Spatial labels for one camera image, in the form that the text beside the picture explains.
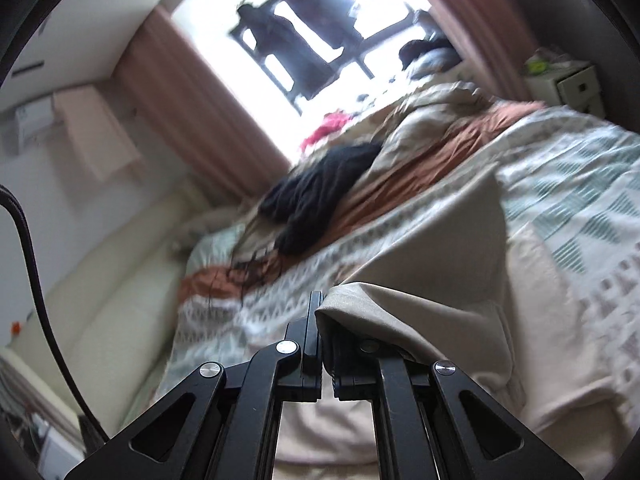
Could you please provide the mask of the black knitted garment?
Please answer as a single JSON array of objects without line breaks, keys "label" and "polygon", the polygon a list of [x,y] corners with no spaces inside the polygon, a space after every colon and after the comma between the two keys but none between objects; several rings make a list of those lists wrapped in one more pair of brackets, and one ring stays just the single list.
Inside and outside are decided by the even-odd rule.
[{"label": "black knitted garment", "polygon": [[371,167],[381,143],[369,142],[330,148],[314,166],[278,182],[258,206],[268,219],[283,223],[274,248],[297,257],[326,232],[341,199]]}]

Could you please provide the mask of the geometric patterned bed cover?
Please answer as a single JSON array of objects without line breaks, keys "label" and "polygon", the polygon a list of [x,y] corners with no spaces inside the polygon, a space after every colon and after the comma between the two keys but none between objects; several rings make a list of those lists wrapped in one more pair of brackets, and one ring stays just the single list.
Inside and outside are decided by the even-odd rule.
[{"label": "geometric patterned bed cover", "polygon": [[365,262],[426,219],[484,169],[501,185],[510,233],[544,242],[601,347],[620,409],[639,414],[639,137],[565,107],[531,114],[447,177],[239,299],[184,300],[159,393],[213,360],[247,361],[299,318],[310,292],[342,266]]}]

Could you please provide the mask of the pink red garment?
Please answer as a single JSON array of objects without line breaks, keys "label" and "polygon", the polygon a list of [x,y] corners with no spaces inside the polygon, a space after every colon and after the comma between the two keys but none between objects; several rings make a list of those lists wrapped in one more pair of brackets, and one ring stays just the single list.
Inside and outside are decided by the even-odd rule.
[{"label": "pink red garment", "polygon": [[310,148],[315,146],[322,139],[332,133],[340,132],[344,125],[352,120],[352,114],[344,112],[332,112],[323,116],[322,122],[314,129],[314,132],[303,140],[300,144],[300,152],[305,154]]}]

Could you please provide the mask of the beige jacket with paisley lining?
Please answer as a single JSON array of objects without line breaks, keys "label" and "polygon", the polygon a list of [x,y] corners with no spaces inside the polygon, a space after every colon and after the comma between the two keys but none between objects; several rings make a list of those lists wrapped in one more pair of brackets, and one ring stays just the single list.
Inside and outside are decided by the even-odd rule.
[{"label": "beige jacket with paisley lining", "polygon": [[548,249],[532,229],[506,232],[500,195],[491,171],[475,177],[332,288],[320,332],[342,326],[422,363],[454,362],[585,478],[601,479],[629,438],[612,374]]}]

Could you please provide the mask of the dark pillow by window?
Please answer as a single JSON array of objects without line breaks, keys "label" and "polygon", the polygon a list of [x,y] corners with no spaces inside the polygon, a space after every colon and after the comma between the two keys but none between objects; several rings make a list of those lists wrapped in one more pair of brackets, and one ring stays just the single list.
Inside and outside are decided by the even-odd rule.
[{"label": "dark pillow by window", "polygon": [[446,73],[462,62],[456,49],[444,37],[408,41],[400,48],[398,56],[401,69],[413,80]]}]

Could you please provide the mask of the white wall air conditioner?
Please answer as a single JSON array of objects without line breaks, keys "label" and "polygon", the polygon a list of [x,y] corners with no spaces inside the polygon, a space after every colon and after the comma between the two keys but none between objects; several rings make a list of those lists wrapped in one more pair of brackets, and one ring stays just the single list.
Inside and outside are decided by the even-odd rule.
[{"label": "white wall air conditioner", "polygon": [[38,136],[61,123],[61,118],[54,107],[52,94],[17,107],[14,120],[19,153]]}]

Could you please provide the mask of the rust and beige crumpled duvet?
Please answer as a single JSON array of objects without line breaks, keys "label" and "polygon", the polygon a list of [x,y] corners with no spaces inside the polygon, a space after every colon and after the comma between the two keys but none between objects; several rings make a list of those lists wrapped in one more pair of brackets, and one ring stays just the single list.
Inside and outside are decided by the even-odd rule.
[{"label": "rust and beige crumpled duvet", "polygon": [[456,81],[420,89],[380,108],[284,177],[311,168],[330,148],[382,144],[371,167],[338,203],[316,244],[297,257],[281,255],[274,248],[284,224],[258,212],[270,188],[226,229],[234,237],[233,245],[217,244],[216,255],[202,263],[191,262],[178,288],[179,302],[194,297],[241,299],[277,281],[292,266],[425,192],[506,129],[545,107],[541,101],[500,99],[472,82]]}]

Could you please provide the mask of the white bedside drawer cabinet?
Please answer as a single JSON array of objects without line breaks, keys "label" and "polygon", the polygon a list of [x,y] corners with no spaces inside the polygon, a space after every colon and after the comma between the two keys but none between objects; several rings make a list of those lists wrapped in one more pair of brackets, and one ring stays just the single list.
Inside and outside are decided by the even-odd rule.
[{"label": "white bedside drawer cabinet", "polygon": [[596,66],[590,62],[572,61],[561,67],[549,67],[540,74],[525,76],[524,81],[537,101],[606,117]]}]

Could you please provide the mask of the dark hanging clothes at window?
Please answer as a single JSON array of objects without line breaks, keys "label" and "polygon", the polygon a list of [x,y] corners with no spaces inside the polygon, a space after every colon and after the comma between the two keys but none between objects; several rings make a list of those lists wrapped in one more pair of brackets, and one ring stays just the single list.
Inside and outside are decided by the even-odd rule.
[{"label": "dark hanging clothes at window", "polygon": [[313,100],[337,81],[337,59],[355,55],[364,38],[356,29],[356,0],[266,0],[242,2],[230,35],[242,44],[249,32],[250,56],[262,67],[270,58],[288,75],[278,81],[290,102]]}]

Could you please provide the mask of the pink curtain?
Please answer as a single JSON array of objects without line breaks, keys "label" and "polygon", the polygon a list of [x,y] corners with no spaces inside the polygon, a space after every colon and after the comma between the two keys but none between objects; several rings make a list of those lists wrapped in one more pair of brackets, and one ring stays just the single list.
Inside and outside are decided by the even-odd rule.
[{"label": "pink curtain", "polygon": [[261,196],[288,173],[290,162],[163,6],[137,29],[114,78],[151,129],[214,190]]}]

